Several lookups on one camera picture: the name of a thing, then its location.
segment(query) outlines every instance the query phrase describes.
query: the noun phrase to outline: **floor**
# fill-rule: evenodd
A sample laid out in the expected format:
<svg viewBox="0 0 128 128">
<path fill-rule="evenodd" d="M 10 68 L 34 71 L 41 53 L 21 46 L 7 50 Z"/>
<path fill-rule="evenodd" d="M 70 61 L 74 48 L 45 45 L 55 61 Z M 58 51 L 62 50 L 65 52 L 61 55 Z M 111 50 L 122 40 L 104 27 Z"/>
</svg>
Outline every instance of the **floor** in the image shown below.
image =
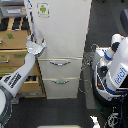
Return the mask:
<svg viewBox="0 0 128 128">
<path fill-rule="evenodd" d="M 108 47 L 115 33 L 126 36 L 120 23 L 120 12 L 128 8 L 128 1 L 92 0 L 89 31 L 85 52 L 92 52 L 91 46 Z M 80 88 L 87 87 L 86 69 L 81 72 Z M 20 99 L 18 105 L 12 106 L 12 116 L 5 128 L 36 128 L 40 125 L 79 125 L 82 128 L 92 128 L 90 116 L 97 116 L 101 128 L 106 120 L 97 107 L 92 90 L 89 93 L 78 92 L 77 99 L 47 100 L 46 98 Z"/>
</svg>

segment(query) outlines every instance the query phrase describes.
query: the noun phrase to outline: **drawer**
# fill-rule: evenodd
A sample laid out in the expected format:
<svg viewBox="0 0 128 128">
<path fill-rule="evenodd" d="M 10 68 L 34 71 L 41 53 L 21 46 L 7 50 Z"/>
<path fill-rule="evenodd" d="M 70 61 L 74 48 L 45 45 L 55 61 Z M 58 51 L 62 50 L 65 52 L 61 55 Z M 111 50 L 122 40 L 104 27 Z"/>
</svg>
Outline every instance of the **drawer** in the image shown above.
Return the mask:
<svg viewBox="0 0 128 128">
<path fill-rule="evenodd" d="M 23 49 L 26 48 L 26 37 L 29 35 L 28 30 L 12 31 L 14 18 L 9 19 L 7 31 L 0 31 L 0 49 Z"/>
<path fill-rule="evenodd" d="M 21 86 L 19 93 L 30 93 L 30 92 L 39 92 L 41 91 L 41 87 L 39 86 L 39 77 L 34 81 L 26 81 Z"/>
<path fill-rule="evenodd" d="M 0 50 L 0 66 L 22 66 L 27 50 Z"/>
<path fill-rule="evenodd" d="M 9 75 L 16 71 L 19 67 L 0 67 L 0 76 Z M 30 76 L 39 75 L 37 65 L 35 64 L 33 70 L 30 73 Z"/>
<path fill-rule="evenodd" d="M 42 78 L 67 78 L 79 77 L 82 66 L 82 58 L 40 60 L 38 59 Z"/>
<path fill-rule="evenodd" d="M 79 79 L 44 79 L 47 99 L 77 98 Z"/>
</svg>

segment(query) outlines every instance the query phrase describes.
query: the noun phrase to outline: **white cabinet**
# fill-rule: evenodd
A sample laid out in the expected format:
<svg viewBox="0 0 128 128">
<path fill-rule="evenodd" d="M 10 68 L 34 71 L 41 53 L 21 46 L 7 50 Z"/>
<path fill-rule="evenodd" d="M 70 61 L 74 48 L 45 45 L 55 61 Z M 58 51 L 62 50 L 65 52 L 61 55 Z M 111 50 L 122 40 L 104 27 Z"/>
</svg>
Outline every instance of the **white cabinet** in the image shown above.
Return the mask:
<svg viewBox="0 0 128 128">
<path fill-rule="evenodd" d="M 31 30 L 30 11 L 38 42 L 45 38 L 47 43 L 38 61 L 48 99 L 77 97 L 91 1 L 24 0 Z M 52 82 L 71 78 L 59 82 L 62 86 Z"/>
</svg>

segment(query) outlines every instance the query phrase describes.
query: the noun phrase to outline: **blue logo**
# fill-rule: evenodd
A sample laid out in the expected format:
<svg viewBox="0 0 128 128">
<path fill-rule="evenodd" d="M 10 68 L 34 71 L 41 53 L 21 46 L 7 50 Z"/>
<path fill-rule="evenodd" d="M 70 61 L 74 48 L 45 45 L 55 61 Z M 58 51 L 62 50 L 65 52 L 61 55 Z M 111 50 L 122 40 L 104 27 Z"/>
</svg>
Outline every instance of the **blue logo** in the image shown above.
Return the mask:
<svg viewBox="0 0 128 128">
<path fill-rule="evenodd" d="M 120 72 L 117 74 L 117 78 L 114 79 L 118 85 L 122 82 L 126 72 L 127 71 L 124 68 L 120 68 Z"/>
</svg>

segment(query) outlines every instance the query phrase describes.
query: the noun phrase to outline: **drawer handle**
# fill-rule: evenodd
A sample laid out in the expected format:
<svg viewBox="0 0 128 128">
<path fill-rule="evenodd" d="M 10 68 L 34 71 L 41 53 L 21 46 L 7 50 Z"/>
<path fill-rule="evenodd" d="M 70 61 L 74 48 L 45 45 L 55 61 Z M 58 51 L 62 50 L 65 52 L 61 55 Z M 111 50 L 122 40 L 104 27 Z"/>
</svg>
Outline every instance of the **drawer handle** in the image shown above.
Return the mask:
<svg viewBox="0 0 128 128">
<path fill-rule="evenodd" d="M 0 39 L 0 44 L 2 44 L 2 39 Z"/>
<path fill-rule="evenodd" d="M 66 65 L 66 64 L 71 63 L 71 61 L 67 61 L 67 62 L 64 62 L 64 63 L 62 63 L 62 64 L 58 64 L 58 63 L 56 63 L 56 62 L 54 62 L 54 61 L 50 61 L 50 63 L 51 63 L 51 64 L 54 64 L 54 65 L 57 65 L 57 66 L 64 66 L 64 65 Z"/>
<path fill-rule="evenodd" d="M 8 62 L 9 62 L 9 57 L 8 57 L 8 59 L 6 61 L 0 61 L 0 64 L 2 64 L 2 63 L 8 63 Z"/>
<path fill-rule="evenodd" d="M 69 81 L 68 80 L 65 80 L 65 81 L 56 81 L 56 80 L 53 80 L 52 82 L 56 83 L 56 84 L 66 84 L 68 83 Z"/>
</svg>

